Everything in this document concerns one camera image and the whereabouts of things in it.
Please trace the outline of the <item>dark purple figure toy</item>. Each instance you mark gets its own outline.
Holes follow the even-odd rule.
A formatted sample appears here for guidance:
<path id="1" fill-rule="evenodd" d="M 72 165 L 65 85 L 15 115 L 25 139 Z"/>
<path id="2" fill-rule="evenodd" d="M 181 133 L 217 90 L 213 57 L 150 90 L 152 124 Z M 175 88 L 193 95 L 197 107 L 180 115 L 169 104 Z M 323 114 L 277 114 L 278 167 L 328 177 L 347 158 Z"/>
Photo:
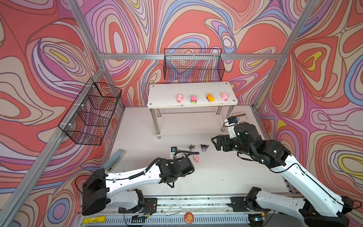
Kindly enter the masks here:
<path id="1" fill-rule="evenodd" d="M 201 144 L 200 146 L 201 146 L 201 151 L 202 152 L 206 152 L 208 147 L 209 147 L 209 145 L 205 145 L 205 144 Z"/>

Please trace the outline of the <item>orange toy car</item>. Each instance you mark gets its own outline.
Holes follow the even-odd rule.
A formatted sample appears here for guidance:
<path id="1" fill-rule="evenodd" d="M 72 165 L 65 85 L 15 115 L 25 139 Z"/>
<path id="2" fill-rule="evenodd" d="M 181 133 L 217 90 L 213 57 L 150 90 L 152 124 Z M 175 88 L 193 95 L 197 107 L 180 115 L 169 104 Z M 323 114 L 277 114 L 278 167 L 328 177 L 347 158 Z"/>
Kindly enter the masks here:
<path id="1" fill-rule="evenodd" d="M 209 94 L 206 95 L 206 99 L 209 102 L 214 102 L 215 101 L 215 98 L 214 98 L 214 96 L 211 93 L 209 93 Z"/>

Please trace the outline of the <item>pink green toy car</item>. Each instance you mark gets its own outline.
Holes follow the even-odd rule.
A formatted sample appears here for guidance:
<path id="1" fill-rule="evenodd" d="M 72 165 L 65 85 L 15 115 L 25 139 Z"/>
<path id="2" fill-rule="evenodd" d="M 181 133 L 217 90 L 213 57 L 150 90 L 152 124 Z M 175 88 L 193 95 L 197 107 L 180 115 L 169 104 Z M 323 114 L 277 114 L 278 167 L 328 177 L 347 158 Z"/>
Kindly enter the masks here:
<path id="1" fill-rule="evenodd" d="M 192 104 L 196 104 L 197 103 L 197 96 L 196 95 L 192 95 L 191 96 L 191 103 Z"/>

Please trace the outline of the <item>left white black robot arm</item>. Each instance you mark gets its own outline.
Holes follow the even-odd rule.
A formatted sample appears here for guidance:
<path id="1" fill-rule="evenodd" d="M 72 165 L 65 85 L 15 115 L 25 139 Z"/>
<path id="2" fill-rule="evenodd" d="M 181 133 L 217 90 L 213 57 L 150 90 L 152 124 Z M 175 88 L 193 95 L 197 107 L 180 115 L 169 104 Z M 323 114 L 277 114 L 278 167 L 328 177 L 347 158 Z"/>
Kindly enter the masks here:
<path id="1" fill-rule="evenodd" d="M 104 168 L 96 170 L 79 188 L 82 194 L 81 214 L 94 215 L 106 208 L 139 213 L 150 207 L 138 187 L 166 184 L 174 188 L 178 178 L 195 171 L 191 159 L 199 152 L 195 152 L 194 147 L 189 150 L 173 147 L 172 155 L 172 159 L 156 158 L 147 167 L 123 173 L 107 173 Z"/>

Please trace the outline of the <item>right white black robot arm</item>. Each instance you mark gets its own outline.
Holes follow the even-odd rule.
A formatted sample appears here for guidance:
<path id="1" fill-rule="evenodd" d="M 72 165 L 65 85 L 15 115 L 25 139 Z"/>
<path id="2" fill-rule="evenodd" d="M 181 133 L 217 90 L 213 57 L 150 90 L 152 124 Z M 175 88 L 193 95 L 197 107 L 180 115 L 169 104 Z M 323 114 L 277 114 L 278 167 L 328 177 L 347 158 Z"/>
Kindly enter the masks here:
<path id="1" fill-rule="evenodd" d="M 252 187 L 242 201 L 235 197 L 231 199 L 230 206 L 234 210 L 269 209 L 297 218 L 308 227 L 349 226 L 346 214 L 356 208 L 353 199 L 331 191 L 280 142 L 263 140 L 255 125 L 239 123 L 236 116 L 231 116 L 225 119 L 223 126 L 228 128 L 229 134 L 211 139 L 216 150 L 235 151 L 243 160 L 262 164 L 272 173 L 281 175 L 303 195 L 303 198 L 292 198 Z"/>

